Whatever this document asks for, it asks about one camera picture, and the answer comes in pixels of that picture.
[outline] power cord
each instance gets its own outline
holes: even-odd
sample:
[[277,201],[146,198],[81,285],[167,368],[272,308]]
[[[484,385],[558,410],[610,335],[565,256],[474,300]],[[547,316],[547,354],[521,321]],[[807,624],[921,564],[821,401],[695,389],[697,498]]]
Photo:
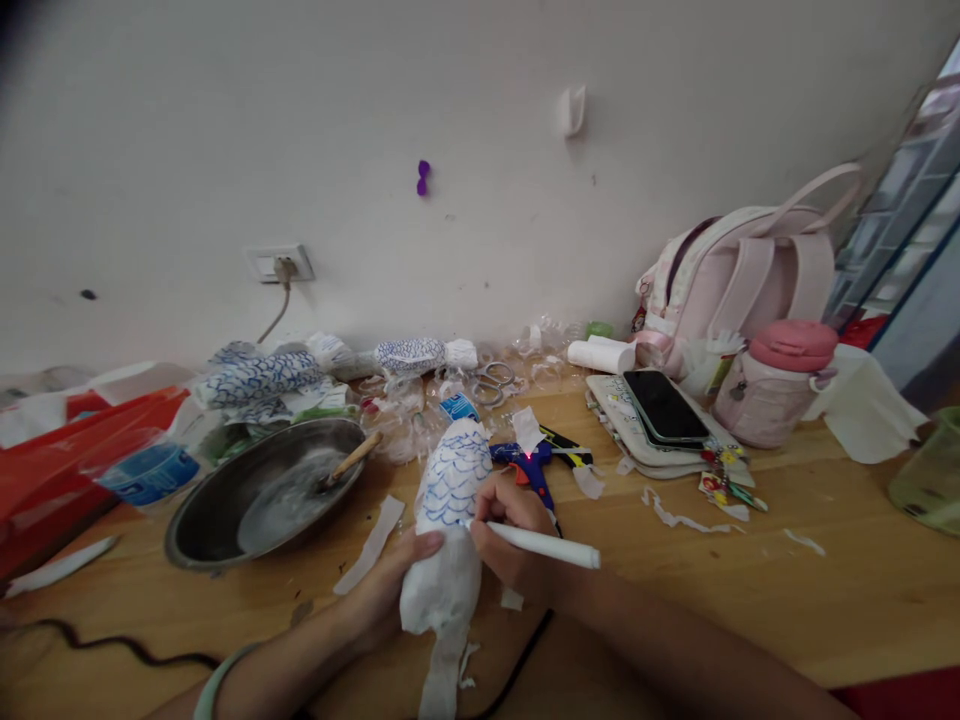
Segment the power cord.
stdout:
[[[557,534],[560,535],[560,537],[563,537],[563,531],[560,529],[560,524],[554,523],[554,527],[557,528]],[[553,610],[547,610],[543,615],[543,619],[541,619],[540,623],[537,625],[536,630],[533,631],[533,635],[530,636],[530,639],[524,646],[523,652],[520,653],[520,657],[513,666],[513,670],[510,671],[510,676],[507,678],[507,682],[504,683],[500,693],[496,698],[494,698],[493,702],[490,703],[486,710],[481,712],[479,715],[470,718],[469,720],[488,720],[494,715],[494,713],[497,712],[497,710],[500,709],[500,706],[503,704],[504,700],[507,699],[507,695],[510,694],[514,684],[520,677],[520,672],[523,670],[523,666],[527,664],[527,660],[530,658],[531,653],[533,653],[533,649],[537,646],[537,643],[540,642],[540,638],[543,636],[543,633],[546,632],[551,620],[553,620]],[[21,631],[26,631],[36,627],[54,628],[60,633],[67,645],[69,645],[73,650],[88,650],[90,648],[100,647],[101,645],[123,645],[133,653],[137,660],[142,662],[144,665],[148,665],[149,667],[165,667],[167,665],[174,665],[177,663],[192,662],[203,665],[210,670],[216,670],[216,668],[220,665],[219,660],[204,653],[184,653],[182,655],[173,655],[168,658],[156,658],[150,654],[150,652],[138,641],[126,635],[111,635],[110,637],[90,640],[89,642],[81,642],[79,636],[77,635],[77,631],[70,623],[64,622],[63,620],[58,620],[56,618],[35,620],[34,622],[27,623],[26,625],[21,625],[18,629]],[[294,714],[291,720],[312,720],[312,716],[309,712],[301,708]]]
[[283,307],[280,308],[280,314],[274,318],[272,323],[270,323],[270,327],[264,330],[263,335],[261,335],[260,339],[257,340],[257,345],[267,339],[267,335],[273,332],[273,329],[277,326],[277,323],[280,322],[284,313],[287,312],[287,305],[290,304],[290,281],[297,276],[297,264],[290,258],[274,258],[273,272],[277,276],[277,280],[280,282],[280,284],[283,285]]

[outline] wooden spoon handle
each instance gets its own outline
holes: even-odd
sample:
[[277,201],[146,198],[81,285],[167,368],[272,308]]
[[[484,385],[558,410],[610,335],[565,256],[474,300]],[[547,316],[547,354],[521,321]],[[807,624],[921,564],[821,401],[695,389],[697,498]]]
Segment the wooden spoon handle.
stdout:
[[373,435],[360,443],[360,447],[347,455],[347,459],[337,465],[337,469],[330,475],[330,481],[336,482],[339,480],[347,470],[369,455],[373,449],[380,444],[381,440],[383,440],[383,433],[377,430]]

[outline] red plastic bag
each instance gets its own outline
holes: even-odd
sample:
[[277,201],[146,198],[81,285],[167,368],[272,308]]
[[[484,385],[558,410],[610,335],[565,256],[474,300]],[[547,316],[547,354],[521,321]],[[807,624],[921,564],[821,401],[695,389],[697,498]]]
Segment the red plastic bag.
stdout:
[[188,394],[160,390],[0,452],[0,580],[38,567],[116,504],[78,471],[85,455],[124,430],[166,430]]

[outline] pen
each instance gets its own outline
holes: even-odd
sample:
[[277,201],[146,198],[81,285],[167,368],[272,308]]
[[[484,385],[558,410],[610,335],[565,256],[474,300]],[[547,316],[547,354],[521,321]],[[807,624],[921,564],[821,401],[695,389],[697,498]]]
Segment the pen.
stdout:
[[[470,526],[473,525],[473,520],[461,520],[460,524],[469,531]],[[564,562],[579,565],[580,567],[585,567],[590,570],[600,569],[600,551],[589,545],[504,525],[503,523],[488,522],[487,527],[508,543],[521,550],[529,550],[539,555],[545,555],[556,560],[563,560]]]

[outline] hand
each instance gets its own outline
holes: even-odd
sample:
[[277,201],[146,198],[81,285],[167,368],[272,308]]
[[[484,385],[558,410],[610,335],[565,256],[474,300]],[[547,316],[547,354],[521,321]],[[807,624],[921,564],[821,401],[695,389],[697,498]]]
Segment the hand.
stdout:
[[442,532],[408,530],[339,605],[358,653],[369,652],[400,631],[400,590],[407,570],[443,545]]
[[487,520],[556,535],[540,498],[503,475],[492,475],[477,491],[477,514],[470,534],[480,558],[507,587],[531,602],[553,607],[569,582],[569,565],[515,548],[488,528]]

